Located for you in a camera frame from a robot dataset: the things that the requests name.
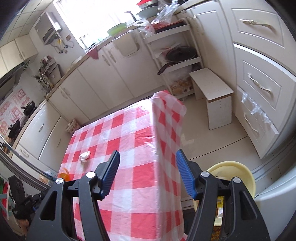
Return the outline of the red white checkered tablecloth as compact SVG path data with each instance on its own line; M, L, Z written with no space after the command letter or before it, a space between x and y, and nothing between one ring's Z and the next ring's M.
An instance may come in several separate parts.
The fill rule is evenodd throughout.
M160 91L73 134L60 166L71 180L120 153L110 193L98 204L111 240L186 239L176 164L185 114L182 102ZM87 162L79 161L87 151Z

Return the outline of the white drawer cabinet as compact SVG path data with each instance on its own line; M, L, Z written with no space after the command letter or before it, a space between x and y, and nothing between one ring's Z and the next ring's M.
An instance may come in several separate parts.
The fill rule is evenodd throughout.
M191 1L205 65L235 91L234 112L264 158L295 134L295 40L266 1Z

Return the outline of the white kitchen rack shelf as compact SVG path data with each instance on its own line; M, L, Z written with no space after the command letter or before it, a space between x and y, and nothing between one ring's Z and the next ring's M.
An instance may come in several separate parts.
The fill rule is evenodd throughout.
M189 20L181 18L157 30L147 20L135 26L169 92L180 100L194 94L190 73L204 64Z

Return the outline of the red yellow snack bag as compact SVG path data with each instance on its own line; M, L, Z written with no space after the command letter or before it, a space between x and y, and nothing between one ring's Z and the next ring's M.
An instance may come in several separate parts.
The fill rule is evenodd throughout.
M224 197L218 196L217 206L216 206L216 215L214 220L214 226L211 234L211 240L218 240L221 233L221 225L223 219L223 206L224 206Z

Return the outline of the black frying pan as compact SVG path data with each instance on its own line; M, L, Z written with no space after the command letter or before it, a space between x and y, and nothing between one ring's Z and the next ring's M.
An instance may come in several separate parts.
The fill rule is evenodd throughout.
M191 60L197 57L197 50L189 46L175 47L166 54L167 63L158 71L157 75L161 75L168 67L174 64Z

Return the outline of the stacked bowls pile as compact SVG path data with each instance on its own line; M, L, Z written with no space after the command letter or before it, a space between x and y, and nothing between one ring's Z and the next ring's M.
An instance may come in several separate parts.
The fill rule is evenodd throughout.
M141 19L148 19L158 14L158 0L142 0L137 6L140 8L137 15Z

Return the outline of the white tissue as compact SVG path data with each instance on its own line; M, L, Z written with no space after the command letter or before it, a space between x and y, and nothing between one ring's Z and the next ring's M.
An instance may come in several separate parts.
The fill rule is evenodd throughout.
M87 151L87 152L83 152L82 154L80 154L79 156L79 161L81 162L87 162L87 160L90 158L90 154L91 152L90 151Z

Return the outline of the green bowl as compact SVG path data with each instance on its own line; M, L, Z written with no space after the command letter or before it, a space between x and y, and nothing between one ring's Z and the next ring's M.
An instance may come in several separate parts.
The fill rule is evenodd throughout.
M124 22L124 23L119 23L118 25L115 25L114 27L110 28L107 33L110 35L110 36L115 36L117 35L118 33L120 33L121 31L125 30L127 28L127 23Z

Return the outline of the yellow plastic trash bin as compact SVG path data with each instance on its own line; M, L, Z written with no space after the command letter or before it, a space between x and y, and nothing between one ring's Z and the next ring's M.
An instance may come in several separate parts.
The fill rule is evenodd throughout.
M256 193L255 179L251 171L247 166L236 161L224 161L214 166L211 166L208 170L213 176L218 179L230 181L234 177L240 178L247 190L254 198Z

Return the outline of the small white stool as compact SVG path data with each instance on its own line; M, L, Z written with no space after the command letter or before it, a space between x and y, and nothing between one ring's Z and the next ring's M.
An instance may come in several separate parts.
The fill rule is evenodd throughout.
M190 76L206 99L209 129L230 124L234 91L208 68L191 72Z

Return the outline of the floral waste basket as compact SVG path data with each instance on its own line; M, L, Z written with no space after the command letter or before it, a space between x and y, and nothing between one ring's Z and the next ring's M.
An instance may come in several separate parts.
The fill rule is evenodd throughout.
M78 121L73 119L67 124L65 131L72 135L74 134L74 132L76 132L80 128L81 126L79 125Z

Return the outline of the wall water heater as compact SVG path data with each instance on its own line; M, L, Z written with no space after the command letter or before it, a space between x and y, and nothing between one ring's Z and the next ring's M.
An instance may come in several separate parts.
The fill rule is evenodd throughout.
M41 15L34 29L44 45L51 44L62 31L62 27L52 12L45 12Z

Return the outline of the silver refrigerator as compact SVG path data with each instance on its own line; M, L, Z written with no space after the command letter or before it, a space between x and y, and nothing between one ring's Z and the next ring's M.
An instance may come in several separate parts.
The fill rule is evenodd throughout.
M265 221L270 239L276 240L295 213L295 168L281 176L254 200Z

